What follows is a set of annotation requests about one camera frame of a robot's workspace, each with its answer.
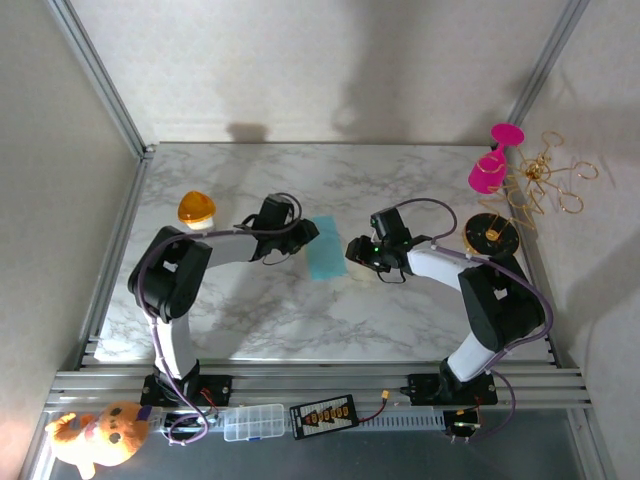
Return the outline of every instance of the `plush toy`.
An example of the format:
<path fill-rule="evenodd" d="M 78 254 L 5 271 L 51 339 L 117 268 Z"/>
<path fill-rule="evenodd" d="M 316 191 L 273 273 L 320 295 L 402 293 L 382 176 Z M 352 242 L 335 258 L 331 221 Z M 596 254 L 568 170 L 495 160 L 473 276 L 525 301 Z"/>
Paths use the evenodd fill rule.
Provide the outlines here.
<path fill-rule="evenodd" d="M 98 417 L 80 417 L 81 429 L 72 429 L 75 413 L 69 413 L 46 427 L 54 455 L 78 467 L 83 480 L 93 478 L 95 463 L 120 465 L 136 453 L 149 433 L 151 406 L 132 402 L 109 405 Z"/>

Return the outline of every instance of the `black round base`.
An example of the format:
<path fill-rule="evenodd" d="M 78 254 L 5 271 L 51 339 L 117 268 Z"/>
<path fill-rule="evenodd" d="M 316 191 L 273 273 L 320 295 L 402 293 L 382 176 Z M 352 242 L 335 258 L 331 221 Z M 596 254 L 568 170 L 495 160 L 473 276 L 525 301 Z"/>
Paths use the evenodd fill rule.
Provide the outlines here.
<path fill-rule="evenodd" d="M 489 230 L 502 232 L 493 240 L 487 237 Z M 479 213 L 469 219 L 464 227 L 464 242 L 469 250 L 480 255 L 496 255 L 501 252 L 514 254 L 520 247 L 520 236 L 516 228 L 504 217 L 495 213 Z"/>

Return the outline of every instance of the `gray wall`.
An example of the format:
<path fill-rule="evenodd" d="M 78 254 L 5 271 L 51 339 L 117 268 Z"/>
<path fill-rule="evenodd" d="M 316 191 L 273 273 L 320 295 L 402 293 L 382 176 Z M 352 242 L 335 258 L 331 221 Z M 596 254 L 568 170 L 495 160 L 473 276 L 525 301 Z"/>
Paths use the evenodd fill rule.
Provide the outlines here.
<path fill-rule="evenodd" d="M 486 145 L 566 1 L 72 3 L 147 143 Z"/>
<path fill-rule="evenodd" d="M 529 153 L 542 131 L 566 137 L 553 165 L 592 162 L 600 178 L 563 176 L 579 215 L 553 202 L 537 217 L 560 347 L 586 374 L 621 479 L 640 471 L 640 2 L 594 0 L 524 122 Z"/>
<path fill-rule="evenodd" d="M 43 1 L 0 15 L 0 478 L 15 478 L 135 161 Z"/>

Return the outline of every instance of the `teal cloth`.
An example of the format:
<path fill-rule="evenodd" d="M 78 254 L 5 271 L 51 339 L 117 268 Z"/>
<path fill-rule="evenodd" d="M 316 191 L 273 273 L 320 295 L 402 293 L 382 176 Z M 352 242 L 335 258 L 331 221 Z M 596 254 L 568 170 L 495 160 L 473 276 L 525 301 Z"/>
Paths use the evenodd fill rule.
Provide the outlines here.
<path fill-rule="evenodd" d="M 329 280 L 347 274 L 344 251 L 336 221 L 331 215 L 313 217 L 320 235 L 307 245 L 307 264 L 312 280 Z"/>

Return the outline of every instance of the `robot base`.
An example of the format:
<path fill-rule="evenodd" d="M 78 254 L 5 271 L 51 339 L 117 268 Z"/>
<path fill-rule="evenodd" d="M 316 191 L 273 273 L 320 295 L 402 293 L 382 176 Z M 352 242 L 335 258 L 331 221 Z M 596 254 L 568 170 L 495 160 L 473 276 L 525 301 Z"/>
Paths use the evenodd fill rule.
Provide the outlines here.
<path fill-rule="evenodd" d="M 198 375 L 195 379 L 191 400 L 198 407 L 210 407 L 211 404 L 200 393 L 203 388 L 211 392 L 211 399 L 217 407 L 229 405 L 231 397 L 231 380 L 229 375 Z M 144 379 L 140 405 L 152 405 L 154 407 L 179 407 L 182 402 L 173 393 L 169 385 L 164 385 L 157 375 L 147 375 Z"/>

